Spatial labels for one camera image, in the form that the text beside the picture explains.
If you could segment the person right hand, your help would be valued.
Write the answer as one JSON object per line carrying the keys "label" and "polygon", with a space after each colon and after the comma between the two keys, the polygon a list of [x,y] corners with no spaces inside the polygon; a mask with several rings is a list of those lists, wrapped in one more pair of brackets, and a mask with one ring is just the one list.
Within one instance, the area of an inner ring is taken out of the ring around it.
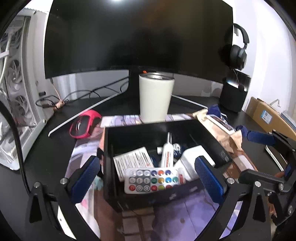
{"label": "person right hand", "polygon": [[284,176],[285,176],[284,171],[281,171],[281,172],[275,174],[275,177],[277,177],[277,178],[283,178]]}

